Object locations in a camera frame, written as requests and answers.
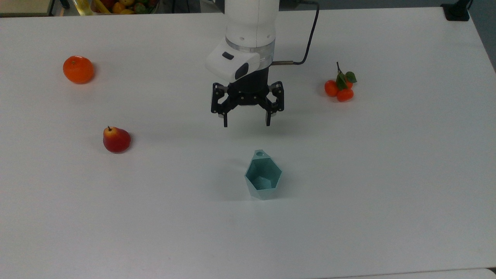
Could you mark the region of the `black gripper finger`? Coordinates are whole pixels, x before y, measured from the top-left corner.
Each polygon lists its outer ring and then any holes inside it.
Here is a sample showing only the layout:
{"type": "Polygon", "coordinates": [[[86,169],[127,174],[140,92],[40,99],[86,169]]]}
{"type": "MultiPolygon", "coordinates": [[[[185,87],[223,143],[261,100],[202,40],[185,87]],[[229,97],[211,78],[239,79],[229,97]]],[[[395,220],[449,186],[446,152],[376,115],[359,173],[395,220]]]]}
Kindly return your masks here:
{"type": "Polygon", "coordinates": [[[272,116],[284,110],[284,87],[281,81],[266,86],[260,94],[260,106],[265,110],[265,124],[270,126],[272,116]]]}
{"type": "Polygon", "coordinates": [[[233,103],[228,94],[228,87],[219,83],[212,85],[211,113],[223,119],[224,127],[228,127],[228,113],[233,110],[233,103]]]}

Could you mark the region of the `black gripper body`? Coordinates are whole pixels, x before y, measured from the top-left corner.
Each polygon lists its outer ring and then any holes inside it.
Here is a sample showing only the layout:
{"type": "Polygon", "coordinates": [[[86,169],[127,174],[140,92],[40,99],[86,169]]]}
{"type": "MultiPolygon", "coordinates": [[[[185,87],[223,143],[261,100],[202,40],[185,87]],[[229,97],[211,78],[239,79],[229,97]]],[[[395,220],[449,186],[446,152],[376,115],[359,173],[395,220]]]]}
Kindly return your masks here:
{"type": "Polygon", "coordinates": [[[228,85],[227,105],[235,108],[239,105],[260,105],[263,108],[271,106],[267,96],[269,67],[254,71],[234,83],[228,85]]]}

